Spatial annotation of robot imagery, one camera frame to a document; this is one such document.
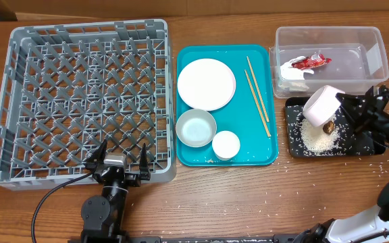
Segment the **grey dishwasher rack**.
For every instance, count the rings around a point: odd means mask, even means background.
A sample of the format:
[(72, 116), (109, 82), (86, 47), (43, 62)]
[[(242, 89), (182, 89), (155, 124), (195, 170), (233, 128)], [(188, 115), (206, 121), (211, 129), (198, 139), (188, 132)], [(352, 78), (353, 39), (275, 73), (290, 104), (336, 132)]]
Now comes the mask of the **grey dishwasher rack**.
[(162, 19), (12, 30), (0, 91), (0, 186), (86, 184), (102, 142), (126, 170), (176, 176), (172, 45)]

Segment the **teal plastic tray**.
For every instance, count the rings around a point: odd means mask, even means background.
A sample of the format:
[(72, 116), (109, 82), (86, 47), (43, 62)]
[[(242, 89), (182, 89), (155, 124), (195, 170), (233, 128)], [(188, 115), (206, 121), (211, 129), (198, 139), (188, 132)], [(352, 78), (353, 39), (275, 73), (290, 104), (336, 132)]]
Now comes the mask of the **teal plastic tray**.
[[(256, 108), (244, 70), (252, 77), (247, 56), (256, 75), (257, 83), (269, 116), (266, 122), (271, 138), (267, 137)], [(176, 142), (176, 154), (187, 166), (263, 166), (274, 162), (278, 156), (278, 135), (274, 109), (274, 94), (267, 50), (260, 45), (204, 45), (186, 47), (177, 57), (177, 74), (191, 61), (211, 58), (225, 63), (236, 78), (236, 92), (224, 107), (212, 111), (217, 131), (231, 131), (240, 140), (238, 154), (228, 161), (215, 156), (212, 144), (192, 148)]]

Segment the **white napkin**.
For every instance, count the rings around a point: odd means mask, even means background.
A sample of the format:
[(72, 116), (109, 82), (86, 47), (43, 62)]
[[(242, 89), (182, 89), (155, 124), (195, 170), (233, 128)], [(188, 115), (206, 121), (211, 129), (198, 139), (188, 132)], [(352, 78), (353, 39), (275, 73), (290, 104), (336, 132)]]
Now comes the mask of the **white napkin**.
[(304, 92), (308, 91), (309, 87), (305, 84), (304, 74), (314, 74), (314, 71), (309, 68), (300, 70), (292, 66), (292, 64), (302, 61), (305, 56), (298, 56), (290, 61), (285, 62), (280, 66), (281, 77), (278, 80), (278, 87), (288, 89), (289, 91)]

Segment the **wooden chopstick left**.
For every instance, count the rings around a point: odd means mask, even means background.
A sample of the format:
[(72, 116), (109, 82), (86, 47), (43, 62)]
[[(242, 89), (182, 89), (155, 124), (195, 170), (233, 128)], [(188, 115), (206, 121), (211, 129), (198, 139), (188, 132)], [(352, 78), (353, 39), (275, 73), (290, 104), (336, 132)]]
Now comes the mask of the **wooden chopstick left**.
[(258, 110), (258, 113), (259, 113), (259, 116), (260, 116), (260, 118), (261, 118), (263, 127), (264, 127), (264, 129), (265, 129), (265, 133), (267, 134), (267, 137), (268, 137), (268, 138), (271, 138), (271, 134), (270, 134), (270, 132), (269, 132), (269, 128), (267, 127), (265, 117), (264, 117), (264, 115), (263, 115), (263, 112), (261, 111), (260, 104), (259, 104), (259, 101), (258, 101), (257, 96), (256, 96), (256, 94), (255, 94), (255, 91), (254, 91), (254, 88), (253, 88), (251, 79), (250, 79), (250, 77), (249, 77), (249, 75), (248, 75), (248, 72), (247, 72), (246, 70), (244, 70), (244, 73), (245, 73), (245, 76), (246, 76), (246, 78), (247, 78), (247, 82), (249, 83), (249, 88), (250, 88), (250, 90), (251, 90), (251, 94), (252, 94), (252, 96), (253, 96), (253, 99), (254, 99), (256, 108), (257, 108), (257, 110)]

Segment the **wooden chopstick right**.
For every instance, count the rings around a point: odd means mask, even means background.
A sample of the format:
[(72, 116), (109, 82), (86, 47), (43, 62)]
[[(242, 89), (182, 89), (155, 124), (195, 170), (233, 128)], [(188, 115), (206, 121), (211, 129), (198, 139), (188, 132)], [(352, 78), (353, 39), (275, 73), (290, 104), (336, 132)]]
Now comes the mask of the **wooden chopstick right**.
[(263, 102), (263, 97), (261, 95), (261, 92), (260, 92), (260, 89), (259, 89), (259, 86), (258, 86), (258, 83), (257, 83), (256, 75), (254, 73), (254, 70), (253, 70), (253, 67), (252, 67), (251, 60), (250, 60), (249, 56), (247, 56), (247, 62), (248, 62), (248, 65), (249, 65), (249, 68), (250, 68), (250, 71), (251, 71), (251, 74), (252, 74), (252, 77), (253, 77), (253, 81), (255, 83), (255, 88), (256, 88), (259, 100), (261, 102), (261, 108), (263, 110), (263, 114), (265, 116), (265, 120), (266, 120), (267, 123), (269, 123), (269, 116), (267, 114), (267, 111), (266, 111), (266, 108), (265, 108), (265, 103)]

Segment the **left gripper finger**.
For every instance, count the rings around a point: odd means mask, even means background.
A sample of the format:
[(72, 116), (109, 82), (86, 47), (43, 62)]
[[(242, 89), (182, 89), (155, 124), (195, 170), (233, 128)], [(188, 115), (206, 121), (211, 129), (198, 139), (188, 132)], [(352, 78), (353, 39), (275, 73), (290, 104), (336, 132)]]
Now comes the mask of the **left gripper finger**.
[(87, 170), (96, 170), (96, 168), (104, 163), (107, 150), (107, 139), (104, 139), (100, 146), (91, 154), (91, 156), (84, 162)]
[(151, 172), (149, 170), (149, 162), (147, 157), (147, 148), (144, 143), (140, 152), (139, 160), (139, 176), (141, 180), (149, 181), (151, 179)]

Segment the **large white plate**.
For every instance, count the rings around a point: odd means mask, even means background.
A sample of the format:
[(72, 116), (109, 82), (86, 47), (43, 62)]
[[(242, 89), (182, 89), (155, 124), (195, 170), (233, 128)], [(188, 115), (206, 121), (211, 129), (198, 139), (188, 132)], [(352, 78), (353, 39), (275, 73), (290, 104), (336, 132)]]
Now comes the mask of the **large white plate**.
[(202, 58), (191, 61), (182, 69), (177, 89), (189, 107), (214, 111), (230, 102), (236, 92), (236, 78), (225, 63)]

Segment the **clear plastic bin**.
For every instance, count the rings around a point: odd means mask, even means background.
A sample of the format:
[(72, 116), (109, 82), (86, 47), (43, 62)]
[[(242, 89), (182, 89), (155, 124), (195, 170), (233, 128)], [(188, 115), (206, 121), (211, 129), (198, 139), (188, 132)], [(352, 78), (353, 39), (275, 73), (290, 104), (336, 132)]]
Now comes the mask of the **clear plastic bin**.
[[(304, 74), (308, 91), (278, 87), (280, 66), (298, 56), (321, 53), (332, 61)], [(309, 97), (330, 85), (352, 95), (389, 78), (388, 59), (381, 32), (374, 26), (284, 26), (276, 30), (270, 50), (273, 90), (276, 97)]]

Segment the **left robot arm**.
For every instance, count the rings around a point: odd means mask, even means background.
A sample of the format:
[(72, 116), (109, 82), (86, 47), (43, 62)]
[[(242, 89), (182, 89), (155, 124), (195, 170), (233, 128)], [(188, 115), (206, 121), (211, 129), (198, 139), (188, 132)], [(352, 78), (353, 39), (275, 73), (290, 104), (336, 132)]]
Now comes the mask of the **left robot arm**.
[(128, 189), (151, 179), (145, 145), (140, 152), (138, 173), (126, 171), (125, 155), (107, 153), (106, 148), (104, 140), (85, 163), (85, 168), (103, 189), (100, 195), (88, 198), (82, 205), (81, 243), (129, 242), (128, 234), (121, 229)]

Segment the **white cup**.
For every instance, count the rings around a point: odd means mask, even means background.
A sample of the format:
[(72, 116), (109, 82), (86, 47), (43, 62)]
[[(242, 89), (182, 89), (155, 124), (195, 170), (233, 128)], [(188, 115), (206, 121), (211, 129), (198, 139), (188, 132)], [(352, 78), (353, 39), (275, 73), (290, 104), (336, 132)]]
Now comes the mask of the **white cup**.
[(218, 132), (212, 140), (212, 148), (216, 157), (222, 161), (235, 157), (240, 150), (240, 140), (231, 131)]

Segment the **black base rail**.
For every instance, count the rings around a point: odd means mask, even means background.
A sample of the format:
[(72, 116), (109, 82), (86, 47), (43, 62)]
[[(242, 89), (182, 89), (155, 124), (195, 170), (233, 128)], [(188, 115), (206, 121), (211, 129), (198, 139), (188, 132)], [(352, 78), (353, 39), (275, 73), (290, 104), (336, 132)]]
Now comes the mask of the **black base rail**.
[(149, 237), (119, 237), (119, 238), (90, 238), (84, 240), (68, 240), (69, 243), (292, 243), (296, 242), (298, 234), (274, 234), (273, 236), (247, 237), (216, 237), (216, 238), (160, 238)]

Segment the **grey bowl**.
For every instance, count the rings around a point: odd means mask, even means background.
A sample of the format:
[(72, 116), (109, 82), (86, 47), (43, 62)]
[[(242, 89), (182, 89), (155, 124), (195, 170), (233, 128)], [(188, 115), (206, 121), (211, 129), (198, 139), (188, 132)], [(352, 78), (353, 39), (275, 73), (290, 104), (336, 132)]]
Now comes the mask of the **grey bowl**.
[(199, 148), (213, 140), (217, 124), (208, 111), (190, 109), (185, 111), (176, 123), (176, 134), (179, 140), (189, 147)]

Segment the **wooden chopstick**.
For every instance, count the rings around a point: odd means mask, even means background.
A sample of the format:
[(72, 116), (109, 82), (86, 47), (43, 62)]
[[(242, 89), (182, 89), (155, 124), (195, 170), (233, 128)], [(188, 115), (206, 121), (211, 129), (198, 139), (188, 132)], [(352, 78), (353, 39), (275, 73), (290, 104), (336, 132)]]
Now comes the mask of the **wooden chopstick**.
[(254, 73), (254, 70), (253, 70), (253, 67), (252, 67), (251, 60), (250, 60), (249, 56), (247, 56), (247, 62), (248, 62), (248, 65), (249, 65), (249, 68), (250, 68), (250, 71), (251, 71), (251, 74), (252, 74), (252, 77), (253, 77), (253, 81), (255, 83), (255, 88), (256, 88), (259, 100), (261, 102), (261, 108), (263, 110), (263, 114), (265, 116), (265, 120), (266, 120), (267, 123), (269, 123), (269, 116), (267, 114), (267, 111), (266, 111), (266, 108), (265, 108), (265, 103), (263, 102), (263, 97), (261, 95), (261, 92), (260, 92), (260, 89), (259, 89), (259, 86), (258, 86), (258, 83), (257, 83), (256, 75)]
[(258, 110), (258, 113), (259, 113), (259, 116), (260, 116), (260, 118), (261, 118), (263, 127), (264, 127), (264, 129), (265, 129), (265, 133), (267, 134), (267, 137), (268, 137), (268, 138), (271, 138), (271, 134), (270, 134), (270, 132), (269, 132), (269, 128), (267, 127), (265, 117), (264, 117), (264, 115), (263, 115), (263, 112), (261, 111), (260, 104), (259, 104), (259, 101), (258, 101), (257, 96), (256, 96), (256, 94), (255, 94), (255, 91), (254, 91), (254, 88), (253, 88), (251, 79), (250, 79), (250, 77), (249, 77), (249, 75), (248, 75), (248, 72), (247, 72), (246, 70), (244, 70), (244, 73), (245, 73), (245, 76), (246, 76), (246, 78), (247, 78), (247, 82), (249, 83), (249, 88), (250, 88), (250, 90), (251, 90), (251, 94), (252, 94), (252, 96), (253, 96), (253, 99), (254, 99), (256, 108), (257, 108), (257, 110)]

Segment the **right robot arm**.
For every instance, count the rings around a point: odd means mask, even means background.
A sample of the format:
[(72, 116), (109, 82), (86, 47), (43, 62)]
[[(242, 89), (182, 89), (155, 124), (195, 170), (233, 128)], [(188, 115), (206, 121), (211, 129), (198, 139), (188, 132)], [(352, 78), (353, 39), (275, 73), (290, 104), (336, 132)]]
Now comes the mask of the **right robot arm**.
[[(303, 107), (309, 123), (319, 127), (341, 109), (356, 134), (371, 132), (389, 144), (389, 88), (372, 86), (363, 96), (346, 94), (325, 85)], [(318, 223), (294, 239), (295, 242), (388, 242), (389, 182), (383, 187), (377, 204), (346, 219)]]

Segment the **black plastic tray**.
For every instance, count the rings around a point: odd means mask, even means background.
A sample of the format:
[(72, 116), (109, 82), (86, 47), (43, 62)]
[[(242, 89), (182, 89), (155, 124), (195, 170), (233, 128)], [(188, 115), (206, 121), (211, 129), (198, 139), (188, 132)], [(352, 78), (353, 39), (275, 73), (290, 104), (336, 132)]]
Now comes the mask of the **black plastic tray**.
[(289, 153), (293, 157), (339, 157), (339, 156), (368, 156), (384, 153), (385, 148), (376, 144), (366, 134), (354, 134), (353, 127), (346, 120), (341, 109), (338, 109), (330, 118), (339, 131), (336, 146), (323, 153), (309, 151), (301, 138), (301, 123), (305, 119), (303, 107), (308, 101), (307, 97), (293, 97), (285, 102), (284, 112), (286, 131), (288, 136)]

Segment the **brown food scrap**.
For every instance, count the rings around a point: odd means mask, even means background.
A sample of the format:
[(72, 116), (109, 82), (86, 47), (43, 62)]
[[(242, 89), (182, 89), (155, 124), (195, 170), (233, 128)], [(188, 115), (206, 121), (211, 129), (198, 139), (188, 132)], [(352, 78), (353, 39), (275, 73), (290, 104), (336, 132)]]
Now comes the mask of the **brown food scrap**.
[(327, 135), (331, 135), (335, 130), (335, 123), (330, 120), (323, 125), (323, 132)]

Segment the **pile of white rice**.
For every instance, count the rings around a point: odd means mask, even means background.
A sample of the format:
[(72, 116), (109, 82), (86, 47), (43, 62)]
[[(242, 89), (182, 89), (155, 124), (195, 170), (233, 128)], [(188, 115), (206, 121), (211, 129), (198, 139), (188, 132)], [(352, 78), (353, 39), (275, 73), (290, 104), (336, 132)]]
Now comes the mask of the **pile of white rice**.
[(301, 123), (301, 138), (304, 146), (311, 152), (323, 153), (332, 150), (339, 138), (338, 128), (331, 135), (323, 132), (323, 126), (313, 127), (307, 119)]

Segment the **red snack wrapper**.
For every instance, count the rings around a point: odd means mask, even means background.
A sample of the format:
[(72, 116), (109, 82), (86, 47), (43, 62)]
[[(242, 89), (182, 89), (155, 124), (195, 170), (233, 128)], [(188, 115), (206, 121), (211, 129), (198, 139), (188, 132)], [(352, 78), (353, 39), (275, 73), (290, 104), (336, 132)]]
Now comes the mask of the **red snack wrapper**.
[(331, 61), (332, 59), (325, 57), (323, 54), (315, 53), (308, 57), (297, 57), (294, 61), (291, 61), (290, 64), (293, 68), (299, 70), (308, 70), (321, 67), (330, 63)]

